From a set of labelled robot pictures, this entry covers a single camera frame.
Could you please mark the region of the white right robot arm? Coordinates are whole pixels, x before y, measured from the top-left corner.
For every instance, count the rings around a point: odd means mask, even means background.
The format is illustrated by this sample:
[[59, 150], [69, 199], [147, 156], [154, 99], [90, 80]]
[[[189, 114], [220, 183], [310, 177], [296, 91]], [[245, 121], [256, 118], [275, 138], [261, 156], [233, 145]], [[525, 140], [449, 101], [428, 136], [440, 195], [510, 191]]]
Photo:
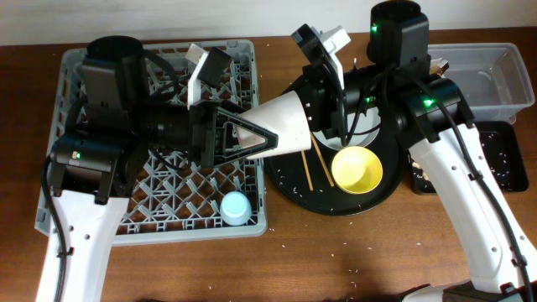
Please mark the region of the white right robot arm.
[[308, 60], [291, 85], [312, 131], [347, 146], [358, 117], [376, 107], [392, 135], [427, 174], [467, 257], [470, 278], [429, 284], [400, 301], [533, 301], [536, 250], [525, 236], [482, 150], [475, 118], [454, 81], [430, 72], [429, 20], [418, 3], [385, 1], [370, 14], [369, 65], [344, 72], [336, 53], [342, 28], [293, 33]]

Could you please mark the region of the pink plastic cup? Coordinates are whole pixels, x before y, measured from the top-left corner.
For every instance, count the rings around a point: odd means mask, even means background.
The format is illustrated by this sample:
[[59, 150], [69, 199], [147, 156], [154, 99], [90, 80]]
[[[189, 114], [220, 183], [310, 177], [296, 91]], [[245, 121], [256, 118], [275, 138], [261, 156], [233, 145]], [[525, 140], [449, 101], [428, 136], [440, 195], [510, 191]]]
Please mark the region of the pink plastic cup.
[[310, 129], [298, 94], [290, 91], [240, 114], [240, 117], [278, 135], [275, 148], [248, 156], [248, 159], [291, 154], [311, 148]]

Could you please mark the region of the yellow bowl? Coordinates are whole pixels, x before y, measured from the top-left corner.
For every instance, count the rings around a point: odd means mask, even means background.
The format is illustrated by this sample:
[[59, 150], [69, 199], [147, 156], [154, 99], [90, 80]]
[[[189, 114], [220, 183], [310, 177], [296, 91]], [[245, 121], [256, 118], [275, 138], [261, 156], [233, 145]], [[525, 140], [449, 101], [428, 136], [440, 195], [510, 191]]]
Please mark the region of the yellow bowl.
[[352, 195], [375, 190], [383, 179], [383, 166], [370, 149], [351, 146], [341, 149], [331, 161], [331, 174], [336, 185]]

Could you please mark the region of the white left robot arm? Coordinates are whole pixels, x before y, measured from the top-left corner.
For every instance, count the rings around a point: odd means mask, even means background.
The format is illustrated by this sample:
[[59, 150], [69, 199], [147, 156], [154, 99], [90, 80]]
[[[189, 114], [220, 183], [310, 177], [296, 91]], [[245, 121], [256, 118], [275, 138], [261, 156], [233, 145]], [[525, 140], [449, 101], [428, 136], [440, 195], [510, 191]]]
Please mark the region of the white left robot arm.
[[274, 149], [280, 140], [247, 120], [241, 107], [202, 101], [196, 75], [188, 102], [174, 104], [177, 72], [133, 37], [90, 42], [81, 73], [85, 94], [70, 107], [41, 172], [51, 222], [39, 301], [100, 299], [114, 237], [150, 156], [179, 151], [215, 168]]

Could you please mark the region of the light blue plastic cup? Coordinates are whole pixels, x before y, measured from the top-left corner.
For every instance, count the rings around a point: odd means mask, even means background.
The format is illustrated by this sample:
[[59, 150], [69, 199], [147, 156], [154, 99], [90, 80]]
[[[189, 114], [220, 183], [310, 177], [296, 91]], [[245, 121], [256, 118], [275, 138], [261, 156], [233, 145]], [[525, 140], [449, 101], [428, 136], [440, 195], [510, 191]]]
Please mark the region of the light blue plastic cup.
[[227, 225], [244, 225], [249, 221], [252, 213], [250, 201], [242, 192], [232, 191], [224, 195], [220, 215]]

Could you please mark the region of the wooden chopstick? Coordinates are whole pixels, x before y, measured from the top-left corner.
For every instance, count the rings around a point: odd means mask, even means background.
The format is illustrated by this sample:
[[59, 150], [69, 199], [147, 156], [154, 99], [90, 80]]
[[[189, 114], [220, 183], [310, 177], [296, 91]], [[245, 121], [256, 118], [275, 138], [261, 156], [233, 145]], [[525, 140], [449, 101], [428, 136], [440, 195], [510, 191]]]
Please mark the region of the wooden chopstick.
[[319, 148], [319, 146], [318, 146], [318, 144], [316, 142], [315, 135], [313, 133], [310, 133], [310, 138], [311, 138], [311, 142], [313, 144], [314, 150], [315, 150], [315, 152], [317, 154], [317, 157], [320, 160], [321, 167], [323, 168], [323, 171], [324, 171], [324, 173], [326, 175], [328, 183], [329, 183], [330, 187], [334, 187], [335, 186], [334, 181], [333, 181], [333, 179], [331, 177], [331, 173], [330, 173], [329, 169], [326, 166], [326, 162], [325, 162], [325, 160], [324, 160], [324, 158], [322, 156], [321, 150], [320, 150], [320, 148]]
[[301, 155], [301, 158], [302, 158], [302, 162], [303, 162], [303, 166], [304, 166], [304, 170], [305, 170], [305, 177], [306, 177], [306, 180], [307, 180], [307, 183], [308, 183], [309, 190], [313, 191], [314, 186], [312, 184], [312, 180], [311, 180], [311, 176], [310, 176], [310, 170], [309, 170], [307, 158], [306, 158], [306, 155], [305, 155], [305, 151], [300, 151], [300, 155]]

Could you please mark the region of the brown snack wrapper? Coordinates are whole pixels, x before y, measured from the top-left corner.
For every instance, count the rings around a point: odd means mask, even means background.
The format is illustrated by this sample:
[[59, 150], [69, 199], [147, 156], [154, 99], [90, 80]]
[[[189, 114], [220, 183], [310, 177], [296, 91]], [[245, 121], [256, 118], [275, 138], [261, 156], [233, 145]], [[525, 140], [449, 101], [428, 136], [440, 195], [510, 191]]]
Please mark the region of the brown snack wrapper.
[[449, 62], [443, 58], [434, 59], [430, 62], [430, 74], [432, 76], [443, 77], [449, 69]]

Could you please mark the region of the rice and shrimp leftovers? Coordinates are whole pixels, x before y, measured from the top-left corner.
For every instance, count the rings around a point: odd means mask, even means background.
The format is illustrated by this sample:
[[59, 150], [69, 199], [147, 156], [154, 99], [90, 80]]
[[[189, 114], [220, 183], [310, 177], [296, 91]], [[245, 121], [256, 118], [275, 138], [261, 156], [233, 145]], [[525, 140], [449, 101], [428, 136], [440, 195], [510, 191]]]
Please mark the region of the rice and shrimp leftovers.
[[422, 179], [424, 181], [429, 181], [429, 176], [427, 175], [427, 173], [423, 170], [423, 168], [413, 159], [413, 158], [410, 158], [410, 163], [411, 163], [411, 166], [413, 169], [415, 169], [415, 176], [418, 178], [418, 179]]

